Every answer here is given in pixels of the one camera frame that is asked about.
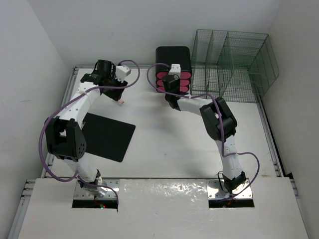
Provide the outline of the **pink bottom drawer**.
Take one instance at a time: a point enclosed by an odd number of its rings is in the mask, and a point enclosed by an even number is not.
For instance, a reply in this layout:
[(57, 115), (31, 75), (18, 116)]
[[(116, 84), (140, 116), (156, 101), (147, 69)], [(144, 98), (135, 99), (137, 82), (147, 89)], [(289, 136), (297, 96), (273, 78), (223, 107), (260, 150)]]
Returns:
[(163, 86), (156, 86), (157, 90), (162, 90), (162, 91), (166, 91), (166, 92), (172, 92), (172, 93), (178, 93), (178, 92), (188, 92), (189, 91), (189, 87), (188, 86), (180, 86), (179, 88), (173, 88), (173, 89), (165, 89)]

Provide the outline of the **pink top drawer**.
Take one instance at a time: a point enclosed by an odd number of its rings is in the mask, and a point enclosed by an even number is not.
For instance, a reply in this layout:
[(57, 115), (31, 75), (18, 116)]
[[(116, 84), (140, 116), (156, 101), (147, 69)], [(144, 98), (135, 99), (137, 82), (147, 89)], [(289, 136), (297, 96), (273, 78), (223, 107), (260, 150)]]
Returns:
[[(156, 74), (156, 77), (158, 79), (162, 79), (165, 75), (168, 75), (168, 72), (158, 72)], [(189, 72), (181, 72), (181, 74), (180, 74), (181, 79), (189, 79), (190, 77), (191, 77), (191, 73), (189, 73)]]

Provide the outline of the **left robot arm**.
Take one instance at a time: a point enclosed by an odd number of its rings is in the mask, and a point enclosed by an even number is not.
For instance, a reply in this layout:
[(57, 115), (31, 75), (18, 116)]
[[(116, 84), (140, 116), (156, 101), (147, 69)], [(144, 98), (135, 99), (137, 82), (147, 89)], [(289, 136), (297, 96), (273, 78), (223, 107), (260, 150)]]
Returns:
[(114, 65), (98, 60), (92, 73), (81, 78), (72, 103), (64, 107), (47, 125), (45, 130), (48, 152), (64, 161), (82, 187), (92, 194), (106, 190), (100, 171), (84, 157), (87, 142), (81, 124), (92, 103), (102, 94), (122, 103), (122, 92), (128, 84), (125, 78), (131, 69), (123, 64)]

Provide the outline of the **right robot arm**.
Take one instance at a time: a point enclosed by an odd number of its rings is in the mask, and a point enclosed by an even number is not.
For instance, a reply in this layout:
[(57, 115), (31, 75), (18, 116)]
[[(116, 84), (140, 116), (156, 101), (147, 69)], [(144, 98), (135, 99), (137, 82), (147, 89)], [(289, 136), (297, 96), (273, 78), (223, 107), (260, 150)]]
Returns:
[(189, 112), (202, 117), (206, 132), (215, 141), (222, 161), (222, 177), (225, 192), (232, 194), (246, 180), (235, 143), (237, 120), (221, 97), (214, 101), (195, 98), (180, 91), (180, 78), (166, 75), (162, 79), (165, 100), (178, 111)]

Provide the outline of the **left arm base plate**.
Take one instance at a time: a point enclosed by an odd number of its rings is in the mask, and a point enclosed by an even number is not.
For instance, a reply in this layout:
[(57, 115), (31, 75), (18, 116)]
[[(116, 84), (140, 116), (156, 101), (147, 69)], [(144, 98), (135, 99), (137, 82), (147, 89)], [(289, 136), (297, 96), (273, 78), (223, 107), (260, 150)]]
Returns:
[(113, 190), (118, 193), (120, 187), (120, 181), (117, 179), (106, 179), (103, 178), (102, 182), (103, 187), (99, 188), (89, 188), (81, 182), (77, 182), (75, 186), (73, 199), (75, 200), (93, 200), (94, 197), (98, 200), (115, 200), (116, 195)]

